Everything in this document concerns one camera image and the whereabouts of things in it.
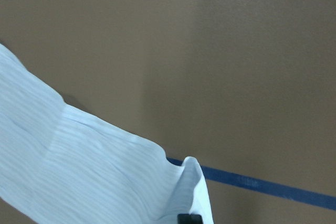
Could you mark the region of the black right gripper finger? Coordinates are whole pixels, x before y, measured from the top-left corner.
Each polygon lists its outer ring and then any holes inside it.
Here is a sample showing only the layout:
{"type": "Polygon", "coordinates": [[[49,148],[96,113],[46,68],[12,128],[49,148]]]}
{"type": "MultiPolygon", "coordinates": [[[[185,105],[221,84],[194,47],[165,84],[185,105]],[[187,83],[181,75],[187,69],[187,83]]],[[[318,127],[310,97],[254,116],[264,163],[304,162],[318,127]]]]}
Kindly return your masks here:
{"type": "Polygon", "coordinates": [[[203,224],[203,218],[199,214],[178,214],[178,224],[203,224]]]}

